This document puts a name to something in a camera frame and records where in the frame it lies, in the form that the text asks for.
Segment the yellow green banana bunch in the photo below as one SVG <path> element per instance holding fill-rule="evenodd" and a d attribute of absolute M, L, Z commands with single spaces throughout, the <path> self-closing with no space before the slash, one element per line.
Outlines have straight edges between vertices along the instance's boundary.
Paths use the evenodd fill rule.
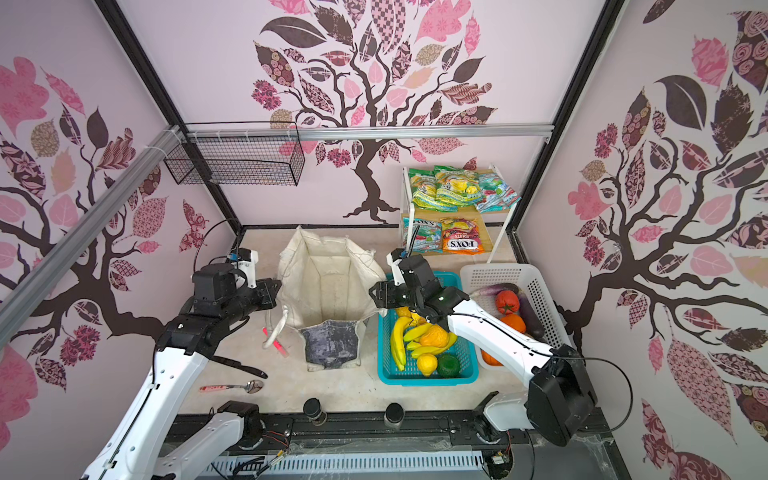
<path fill-rule="evenodd" d="M 413 359 L 424 354 L 439 355 L 450 349 L 458 336 L 439 325 L 423 324 L 408 330 L 403 337 L 406 351 Z"/>

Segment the orange yellow mango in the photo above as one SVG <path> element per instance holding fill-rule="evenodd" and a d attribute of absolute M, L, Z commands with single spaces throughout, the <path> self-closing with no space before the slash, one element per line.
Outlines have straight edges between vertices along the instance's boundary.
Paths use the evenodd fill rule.
<path fill-rule="evenodd" d="M 418 343 L 423 347 L 443 348 L 449 343 L 449 340 L 449 333 L 446 330 L 439 325 L 432 325 L 418 339 Z"/>

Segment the cream canvas grocery bag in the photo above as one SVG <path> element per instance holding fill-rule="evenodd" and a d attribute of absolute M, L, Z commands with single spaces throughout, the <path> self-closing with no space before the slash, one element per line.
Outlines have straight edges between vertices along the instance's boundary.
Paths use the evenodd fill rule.
<path fill-rule="evenodd" d="M 288 329 L 303 340 L 308 371 L 360 366 L 368 321 L 385 313 L 369 294 L 386 279 L 375 252 L 297 228 L 279 255 L 277 279 L 278 306 L 266 317 L 262 348 L 277 346 Z"/>

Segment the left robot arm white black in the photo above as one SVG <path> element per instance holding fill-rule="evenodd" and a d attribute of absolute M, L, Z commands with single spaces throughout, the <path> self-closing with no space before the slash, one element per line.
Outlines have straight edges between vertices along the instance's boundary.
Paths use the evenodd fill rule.
<path fill-rule="evenodd" d="M 192 276 L 194 293 L 158 338 L 150 371 L 85 479 L 195 479 L 221 453 L 241 441 L 256 443 L 263 430 L 254 405 L 225 406 L 167 455 L 160 453 L 184 399 L 210 362 L 257 377 L 266 372 L 216 351 L 249 316 L 277 306 L 282 286 L 259 279 L 252 261 L 202 267 Z"/>

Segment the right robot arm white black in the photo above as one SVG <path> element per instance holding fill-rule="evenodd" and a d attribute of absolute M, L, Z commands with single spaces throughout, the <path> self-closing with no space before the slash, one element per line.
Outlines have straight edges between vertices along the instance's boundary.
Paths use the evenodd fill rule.
<path fill-rule="evenodd" d="M 398 248 L 387 255 L 393 278 L 369 289 L 378 308 L 407 307 L 496 358 L 526 387 L 525 396 L 491 396 L 482 417 L 495 430 L 533 430 L 564 447 L 597 404 L 586 359 L 520 333 L 484 310 L 469 294 L 446 287 L 427 260 Z"/>

